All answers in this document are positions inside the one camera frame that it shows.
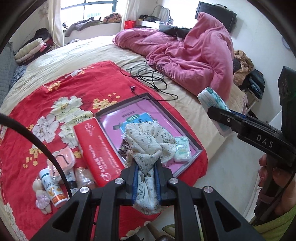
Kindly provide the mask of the person's right hand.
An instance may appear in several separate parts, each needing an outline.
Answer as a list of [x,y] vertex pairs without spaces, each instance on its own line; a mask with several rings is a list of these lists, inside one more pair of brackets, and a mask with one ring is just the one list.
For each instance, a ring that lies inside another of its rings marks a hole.
[[281,216],[295,206],[295,169],[280,165],[268,154],[259,160],[259,187],[255,221],[264,223]]

